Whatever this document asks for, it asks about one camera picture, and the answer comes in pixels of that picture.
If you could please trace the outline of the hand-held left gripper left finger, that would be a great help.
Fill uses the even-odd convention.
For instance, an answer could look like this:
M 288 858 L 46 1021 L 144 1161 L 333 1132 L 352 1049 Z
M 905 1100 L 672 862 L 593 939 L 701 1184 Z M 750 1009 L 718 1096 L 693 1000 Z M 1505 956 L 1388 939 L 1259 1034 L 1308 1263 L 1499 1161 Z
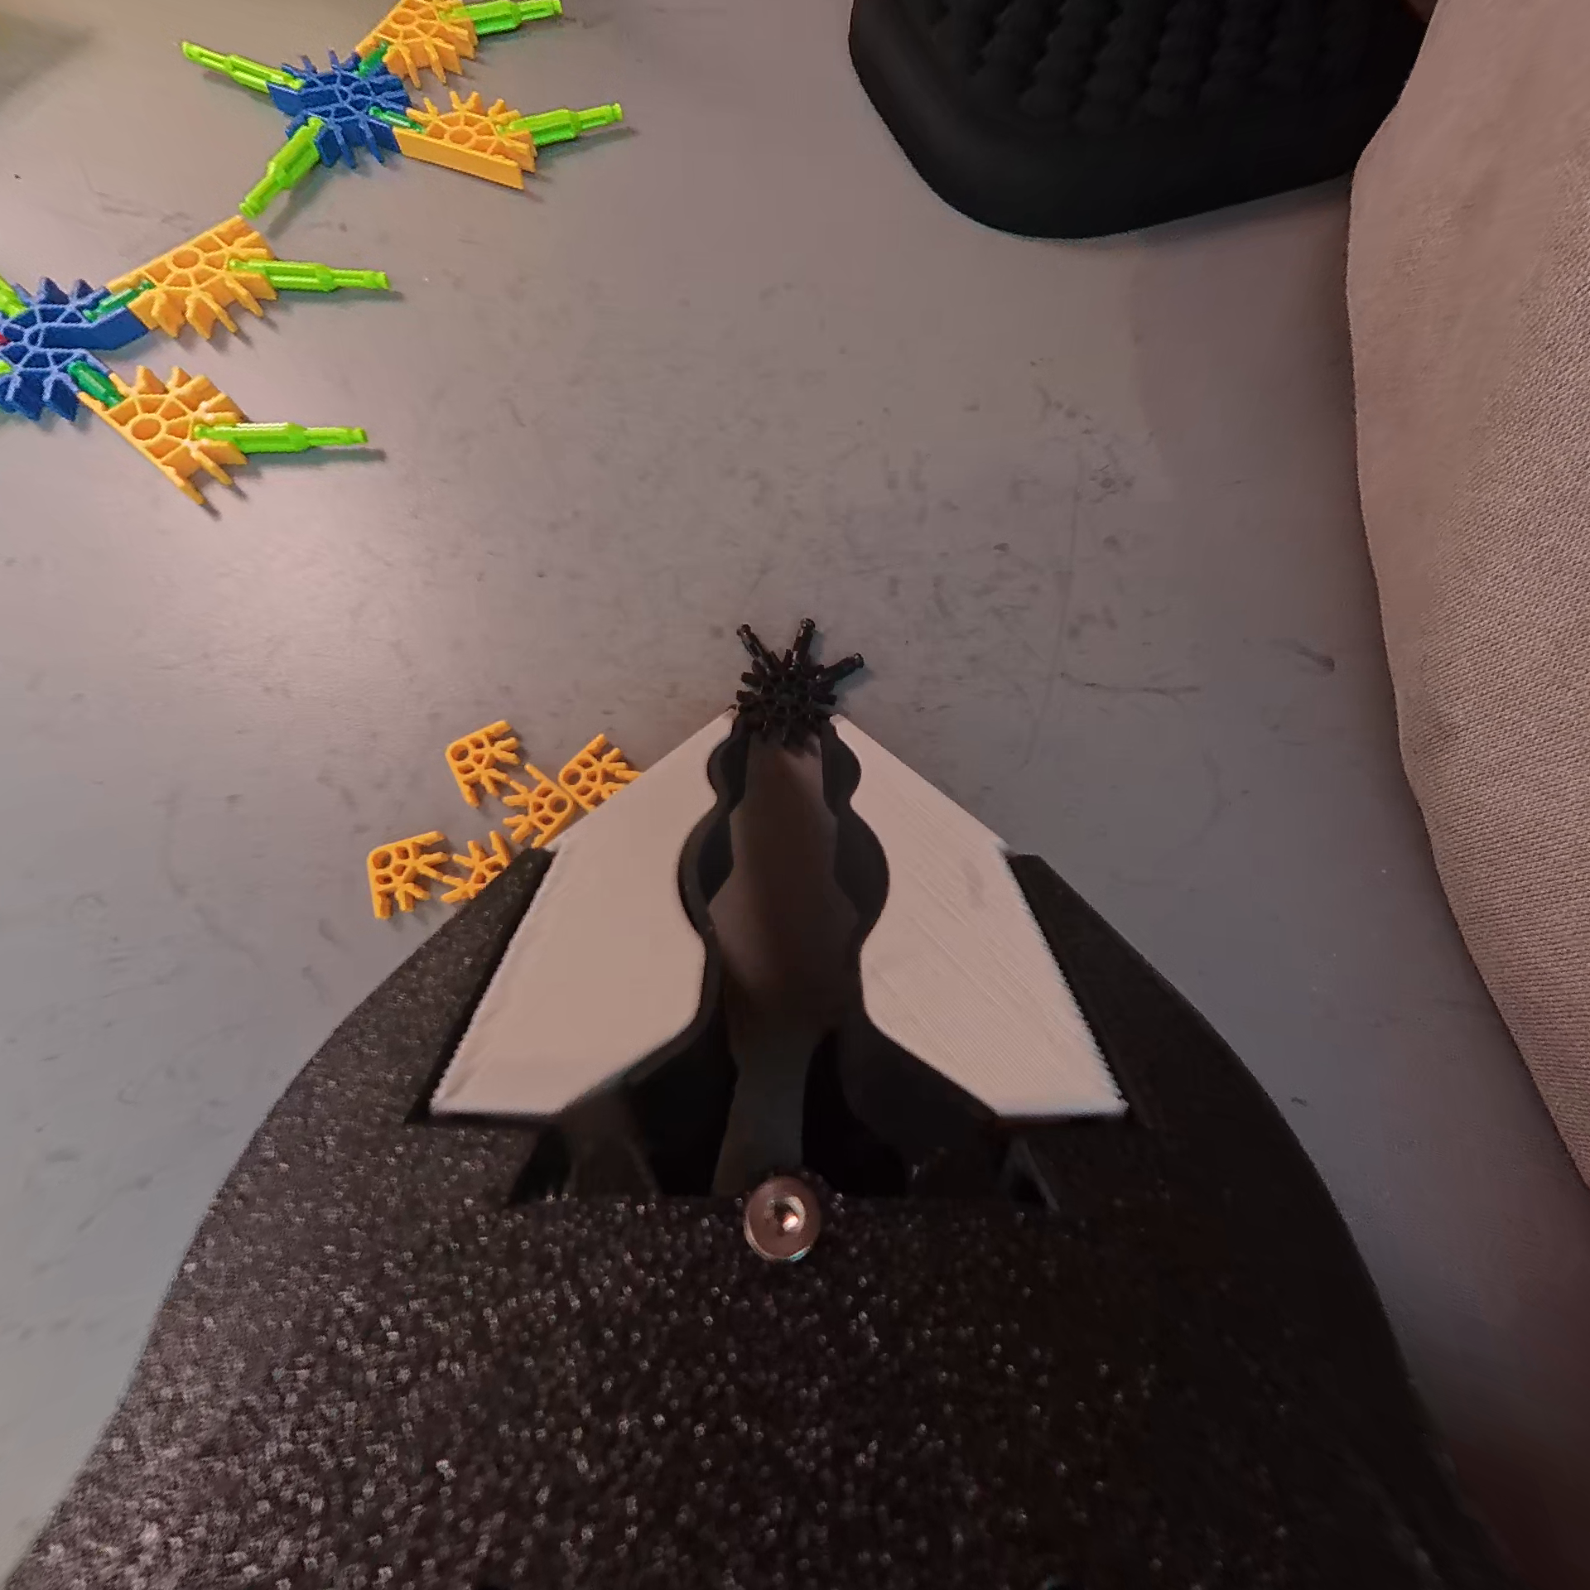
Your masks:
M 710 909 L 750 733 L 727 710 L 581 822 L 434 1087 L 437 1123 L 534 1127 L 526 1197 L 708 1197 L 738 1068 Z

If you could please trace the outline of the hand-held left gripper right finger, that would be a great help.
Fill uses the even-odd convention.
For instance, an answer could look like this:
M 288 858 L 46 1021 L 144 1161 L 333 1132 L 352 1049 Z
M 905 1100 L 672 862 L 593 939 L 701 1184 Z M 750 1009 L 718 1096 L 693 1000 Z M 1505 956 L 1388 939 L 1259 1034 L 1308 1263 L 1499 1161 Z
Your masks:
M 1005 843 L 846 718 L 824 729 L 850 994 L 824 1053 L 824 1178 L 1000 1197 L 1024 1132 L 1117 1125 L 1111 1076 Z

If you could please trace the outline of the orange fan connector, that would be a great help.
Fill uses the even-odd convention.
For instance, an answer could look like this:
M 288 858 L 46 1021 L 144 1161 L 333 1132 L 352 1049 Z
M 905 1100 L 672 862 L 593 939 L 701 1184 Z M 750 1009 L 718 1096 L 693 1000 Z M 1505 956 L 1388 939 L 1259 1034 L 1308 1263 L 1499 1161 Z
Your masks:
M 471 809 L 496 797 L 523 765 L 519 739 L 507 722 L 492 722 L 449 743 L 445 761 Z
M 413 833 L 367 852 L 365 879 L 371 915 L 386 922 L 432 898 L 432 884 L 449 886 L 447 837 L 439 830 Z
M 557 784 L 577 809 L 593 813 L 640 777 L 627 756 L 600 733 L 562 765 Z
M 513 852 L 502 831 L 494 830 L 489 843 L 470 841 L 466 854 L 454 852 L 451 862 L 456 867 L 449 875 L 449 886 L 441 896 L 443 905 L 475 902 L 489 884 L 500 879 L 513 864 Z
M 570 792 L 526 763 L 500 796 L 507 811 L 504 833 L 517 849 L 543 849 L 583 816 Z

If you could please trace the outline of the black snowflake connector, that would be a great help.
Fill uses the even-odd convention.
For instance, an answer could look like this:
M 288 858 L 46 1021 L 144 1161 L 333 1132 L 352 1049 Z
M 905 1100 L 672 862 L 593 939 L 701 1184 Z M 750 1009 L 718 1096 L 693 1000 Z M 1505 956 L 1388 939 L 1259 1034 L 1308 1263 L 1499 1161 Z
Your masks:
M 827 667 L 761 652 L 742 674 L 735 718 L 752 737 L 801 750 L 822 731 L 835 701 Z

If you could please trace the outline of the blue green assembly with red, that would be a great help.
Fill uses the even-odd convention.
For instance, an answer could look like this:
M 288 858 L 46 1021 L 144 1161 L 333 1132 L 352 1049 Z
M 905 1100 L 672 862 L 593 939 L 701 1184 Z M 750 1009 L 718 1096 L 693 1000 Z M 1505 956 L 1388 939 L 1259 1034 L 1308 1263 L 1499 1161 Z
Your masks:
M 206 506 L 205 483 L 233 485 L 252 459 L 362 449 L 360 428 L 256 425 L 220 387 L 182 368 L 167 377 L 114 372 L 108 354 L 148 336 L 239 334 L 237 313 L 265 317 L 282 294 L 386 292 L 371 269 L 278 258 L 246 218 L 231 216 L 106 286 L 44 279 L 25 292 L 4 283 L 2 409 L 42 425 L 87 411 L 186 498 Z

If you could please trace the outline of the black padded cushion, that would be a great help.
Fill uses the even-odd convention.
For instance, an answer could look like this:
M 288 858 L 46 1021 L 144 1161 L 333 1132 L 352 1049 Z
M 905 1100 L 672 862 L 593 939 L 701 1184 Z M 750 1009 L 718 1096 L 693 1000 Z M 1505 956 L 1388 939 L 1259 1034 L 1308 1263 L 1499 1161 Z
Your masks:
M 1089 241 L 1350 175 L 1425 38 L 1403 2 L 856 2 L 848 54 L 969 220 Z

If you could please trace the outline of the blue green yellow assembly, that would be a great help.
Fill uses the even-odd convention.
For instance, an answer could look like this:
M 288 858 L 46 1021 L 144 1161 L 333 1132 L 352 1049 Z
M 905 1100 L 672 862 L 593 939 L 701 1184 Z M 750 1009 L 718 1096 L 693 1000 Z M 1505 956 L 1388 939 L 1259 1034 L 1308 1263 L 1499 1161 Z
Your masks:
M 625 124 L 617 103 L 521 112 L 504 101 L 451 93 L 447 107 L 413 97 L 426 74 L 447 86 L 483 40 L 559 21 L 559 2 L 392 4 L 348 54 L 320 65 L 269 67 L 241 54 L 182 44 L 188 63 L 271 101 L 284 118 L 284 142 L 239 213 L 256 220 L 316 169 L 354 169 L 400 156 L 418 165 L 523 190 L 543 150 L 574 144 Z

